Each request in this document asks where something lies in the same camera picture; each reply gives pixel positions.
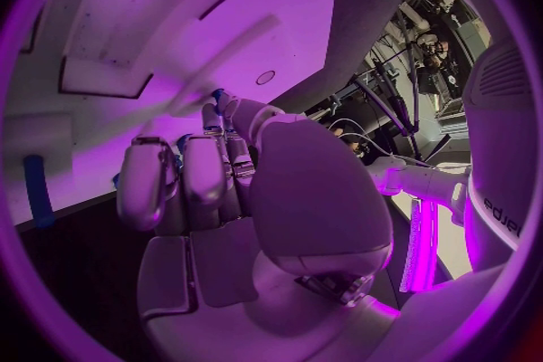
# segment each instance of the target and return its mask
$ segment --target purple light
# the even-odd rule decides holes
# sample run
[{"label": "purple light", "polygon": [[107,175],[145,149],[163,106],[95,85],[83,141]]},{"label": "purple light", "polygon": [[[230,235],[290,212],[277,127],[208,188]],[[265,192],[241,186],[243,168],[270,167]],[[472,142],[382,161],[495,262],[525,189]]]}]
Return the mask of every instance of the purple light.
[{"label": "purple light", "polygon": [[413,201],[411,233],[405,259],[401,292],[428,291],[433,286],[437,263],[437,206],[431,201]]}]

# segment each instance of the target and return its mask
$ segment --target blue handle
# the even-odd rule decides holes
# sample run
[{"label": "blue handle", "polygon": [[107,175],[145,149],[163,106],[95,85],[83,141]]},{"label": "blue handle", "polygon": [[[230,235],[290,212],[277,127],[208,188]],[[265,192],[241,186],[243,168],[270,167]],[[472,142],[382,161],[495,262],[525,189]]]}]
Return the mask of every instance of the blue handle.
[{"label": "blue handle", "polygon": [[45,171],[43,169],[43,157],[28,156],[23,160],[24,180],[26,182],[26,193],[32,210],[32,216],[38,228],[46,228],[54,223],[47,183],[45,182]]}]

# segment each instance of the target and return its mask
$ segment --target vent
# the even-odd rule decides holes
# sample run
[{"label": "vent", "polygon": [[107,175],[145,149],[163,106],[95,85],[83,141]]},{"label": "vent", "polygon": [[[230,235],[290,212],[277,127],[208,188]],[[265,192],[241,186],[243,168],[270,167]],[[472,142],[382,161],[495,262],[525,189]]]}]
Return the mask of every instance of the vent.
[{"label": "vent", "polygon": [[479,92],[484,97],[531,93],[524,63],[516,47],[488,59],[482,67]]}]

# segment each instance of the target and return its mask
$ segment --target glowing light strip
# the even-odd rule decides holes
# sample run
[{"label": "glowing light strip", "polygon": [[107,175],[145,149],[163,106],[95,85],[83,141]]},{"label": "glowing light strip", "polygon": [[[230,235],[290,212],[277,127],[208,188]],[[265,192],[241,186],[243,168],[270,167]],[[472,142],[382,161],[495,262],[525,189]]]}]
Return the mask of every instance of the glowing light strip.
[{"label": "glowing light strip", "polygon": [[413,201],[411,233],[400,291],[428,291],[433,286],[437,263],[437,206]]},{"label": "glowing light strip", "polygon": [[470,195],[470,200],[472,201],[473,208],[475,208],[475,211],[481,217],[482,221],[486,223],[491,231],[498,235],[498,237],[505,244],[507,244],[513,251],[516,251],[519,248],[519,239],[513,233],[508,231],[505,226],[500,224],[493,216],[489,215],[486,207],[481,204],[481,197],[475,190],[475,186],[473,185],[473,179],[471,176],[468,180],[468,194]]}]

